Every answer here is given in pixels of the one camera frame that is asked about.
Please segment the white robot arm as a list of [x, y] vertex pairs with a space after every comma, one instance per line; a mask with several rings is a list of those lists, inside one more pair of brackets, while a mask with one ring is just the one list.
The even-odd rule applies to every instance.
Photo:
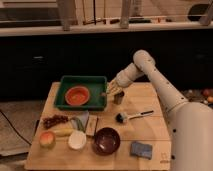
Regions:
[[213, 171], [213, 109], [190, 102], [155, 67], [145, 50], [133, 55], [133, 62], [108, 84], [109, 94], [120, 93], [137, 78], [146, 75], [169, 118], [172, 132], [170, 171]]

